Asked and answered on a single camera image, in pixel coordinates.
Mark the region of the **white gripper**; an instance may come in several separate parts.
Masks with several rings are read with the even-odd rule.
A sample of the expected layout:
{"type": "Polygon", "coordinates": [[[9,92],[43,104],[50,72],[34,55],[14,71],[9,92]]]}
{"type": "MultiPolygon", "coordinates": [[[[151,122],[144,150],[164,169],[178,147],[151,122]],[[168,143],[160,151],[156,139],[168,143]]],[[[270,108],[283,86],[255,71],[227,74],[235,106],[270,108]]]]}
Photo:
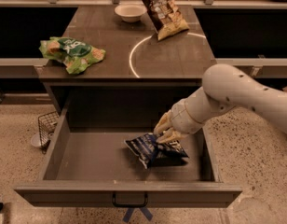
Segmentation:
{"type": "Polygon", "coordinates": [[[162,115],[154,128],[154,134],[157,135],[158,143],[169,143],[187,137],[188,133],[196,133],[202,126],[202,123],[191,117],[186,101],[182,99],[162,115]]]}

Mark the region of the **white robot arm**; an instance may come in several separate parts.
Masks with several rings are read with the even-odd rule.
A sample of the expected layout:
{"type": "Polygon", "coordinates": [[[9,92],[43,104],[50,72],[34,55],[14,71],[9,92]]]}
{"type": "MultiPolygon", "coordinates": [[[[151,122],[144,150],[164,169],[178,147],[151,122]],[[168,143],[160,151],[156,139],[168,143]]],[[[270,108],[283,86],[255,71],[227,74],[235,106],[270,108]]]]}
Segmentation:
{"type": "Polygon", "coordinates": [[[208,68],[202,86],[175,103],[161,117],[154,134],[159,143],[180,140],[236,106],[251,110],[287,134],[287,92],[264,86],[228,64],[208,68]]]}

